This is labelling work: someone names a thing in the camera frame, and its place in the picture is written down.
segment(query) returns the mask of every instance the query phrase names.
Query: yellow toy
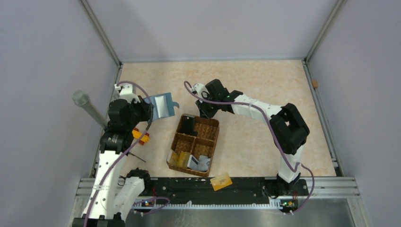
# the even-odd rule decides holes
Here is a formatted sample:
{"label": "yellow toy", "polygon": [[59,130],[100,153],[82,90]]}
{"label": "yellow toy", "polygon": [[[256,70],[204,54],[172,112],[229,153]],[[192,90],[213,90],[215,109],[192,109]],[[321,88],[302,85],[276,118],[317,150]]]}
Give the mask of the yellow toy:
{"label": "yellow toy", "polygon": [[[142,133],[137,128],[134,128],[134,130],[132,130],[132,135],[134,138],[139,139]],[[145,136],[140,139],[139,144],[144,145],[147,142],[149,142],[149,133],[145,133]]]}

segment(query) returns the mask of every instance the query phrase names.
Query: wicker basket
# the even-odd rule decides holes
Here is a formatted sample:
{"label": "wicker basket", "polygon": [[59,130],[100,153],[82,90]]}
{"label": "wicker basket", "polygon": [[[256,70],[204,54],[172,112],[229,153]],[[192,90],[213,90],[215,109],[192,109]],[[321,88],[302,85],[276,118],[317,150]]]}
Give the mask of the wicker basket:
{"label": "wicker basket", "polygon": [[181,131],[181,125],[183,118],[188,114],[183,114],[181,116],[180,122],[178,123],[177,130],[175,131],[175,136],[173,143],[171,144],[171,150],[175,151],[178,156],[182,151],[190,152],[195,158],[199,159],[200,155],[205,155],[210,157],[210,165],[209,170],[206,172],[196,171],[189,168],[182,168],[173,166],[166,163],[170,169],[184,172],[187,174],[207,177],[210,173],[210,168],[213,162],[213,154],[216,148],[216,142],[218,138],[218,120],[215,119],[203,119],[198,116],[195,117],[195,126],[194,131],[198,133],[197,136],[189,136],[182,133],[178,133]]}

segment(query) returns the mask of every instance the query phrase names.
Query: white wall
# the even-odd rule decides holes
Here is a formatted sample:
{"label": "white wall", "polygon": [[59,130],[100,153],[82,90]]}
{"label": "white wall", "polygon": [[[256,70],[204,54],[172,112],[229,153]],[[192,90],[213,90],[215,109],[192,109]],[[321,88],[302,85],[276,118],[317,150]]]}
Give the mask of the white wall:
{"label": "white wall", "polygon": [[89,173],[116,66],[77,0],[0,3],[0,226],[61,227]]}
{"label": "white wall", "polygon": [[374,226],[399,226],[401,1],[346,2],[310,64]]}
{"label": "white wall", "polygon": [[304,58],[336,0],[89,0],[120,60]]}

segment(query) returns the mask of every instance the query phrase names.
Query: wooden block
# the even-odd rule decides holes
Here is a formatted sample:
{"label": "wooden block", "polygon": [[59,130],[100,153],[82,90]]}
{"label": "wooden block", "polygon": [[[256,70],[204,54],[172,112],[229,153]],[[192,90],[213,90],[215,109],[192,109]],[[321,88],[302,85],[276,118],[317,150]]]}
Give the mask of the wooden block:
{"label": "wooden block", "polygon": [[319,84],[317,83],[317,81],[315,79],[312,79],[312,87],[316,89],[318,86]]}

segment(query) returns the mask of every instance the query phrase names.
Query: beige tabletop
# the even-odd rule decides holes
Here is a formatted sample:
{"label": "beige tabletop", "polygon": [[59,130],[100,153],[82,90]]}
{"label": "beige tabletop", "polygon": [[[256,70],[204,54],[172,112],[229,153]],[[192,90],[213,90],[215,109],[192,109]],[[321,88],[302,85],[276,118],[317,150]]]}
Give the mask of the beige tabletop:
{"label": "beige tabletop", "polygon": [[[302,155],[302,163],[315,176],[335,176],[330,153],[323,135],[314,101],[300,60],[290,61],[199,61],[124,64],[120,81],[129,80],[142,86],[149,95],[171,92],[180,104],[175,116],[152,123],[150,141],[137,145],[131,152],[146,160],[128,156],[122,174],[139,167],[151,177],[194,177],[168,168],[166,157],[182,114],[199,115],[195,98],[185,90],[183,82],[206,84],[220,79],[228,89],[272,105],[293,103],[310,129]],[[224,172],[232,177],[276,176],[280,153],[268,127],[251,118],[218,112],[220,132],[209,176]],[[146,123],[137,126],[141,131]],[[309,173],[301,169],[302,176]]]}

